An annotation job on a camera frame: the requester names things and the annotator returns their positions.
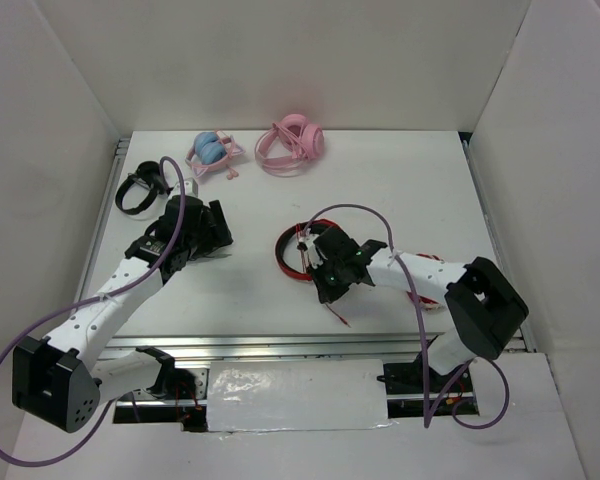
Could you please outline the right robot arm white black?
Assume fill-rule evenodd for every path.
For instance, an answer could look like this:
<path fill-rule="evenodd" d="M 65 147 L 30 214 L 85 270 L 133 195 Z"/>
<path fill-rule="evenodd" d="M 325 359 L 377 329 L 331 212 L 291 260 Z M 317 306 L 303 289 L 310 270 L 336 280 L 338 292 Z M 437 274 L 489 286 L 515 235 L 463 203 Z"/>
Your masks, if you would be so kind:
<path fill-rule="evenodd" d="M 308 273 L 319 301 L 331 304 L 353 284 L 390 287 L 417 301 L 432 300 L 446 308 L 453 327 L 427 347 L 415 368 L 418 385 L 434 392 L 462 364 L 481 357 L 497 359 L 529 315 L 529 308 L 489 259 L 445 262 L 400 252 L 384 242 L 358 244 L 340 228 L 300 240 Z"/>

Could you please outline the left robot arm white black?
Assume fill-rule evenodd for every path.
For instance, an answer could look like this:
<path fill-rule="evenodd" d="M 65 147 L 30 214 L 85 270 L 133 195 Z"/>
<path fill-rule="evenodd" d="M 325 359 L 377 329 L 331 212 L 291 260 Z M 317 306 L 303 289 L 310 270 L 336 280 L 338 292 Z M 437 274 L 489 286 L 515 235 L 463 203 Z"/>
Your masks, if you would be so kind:
<path fill-rule="evenodd" d="M 231 245 L 219 201 L 171 198 L 165 212 L 126 250 L 93 303 L 74 309 L 41 339 L 26 336 L 13 351 L 13 404 L 74 433 L 96 408 L 134 390 L 162 399 L 193 374 L 150 346 L 103 361 L 101 353 L 130 317 L 188 263 Z"/>

